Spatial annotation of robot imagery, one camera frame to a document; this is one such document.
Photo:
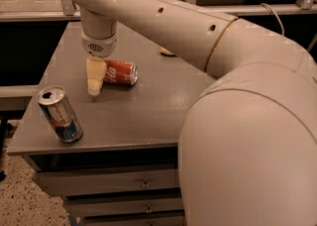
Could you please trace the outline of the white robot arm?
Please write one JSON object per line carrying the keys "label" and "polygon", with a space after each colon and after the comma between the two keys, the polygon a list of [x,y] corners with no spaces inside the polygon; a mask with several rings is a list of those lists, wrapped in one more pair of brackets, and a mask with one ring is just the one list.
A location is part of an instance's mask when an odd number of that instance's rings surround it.
{"label": "white robot arm", "polygon": [[213,78],[178,141],[187,226],[317,226],[316,64],[298,43],[177,0],[72,0]]}

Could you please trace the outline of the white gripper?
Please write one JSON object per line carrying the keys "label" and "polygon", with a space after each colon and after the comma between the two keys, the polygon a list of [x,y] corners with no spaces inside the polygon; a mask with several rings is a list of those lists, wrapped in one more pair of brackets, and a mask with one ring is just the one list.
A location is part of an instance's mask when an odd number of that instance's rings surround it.
{"label": "white gripper", "polygon": [[117,45],[117,31],[105,39],[95,39],[81,30],[84,50],[91,56],[86,60],[87,91],[92,96],[100,94],[107,63],[101,57],[108,57]]}

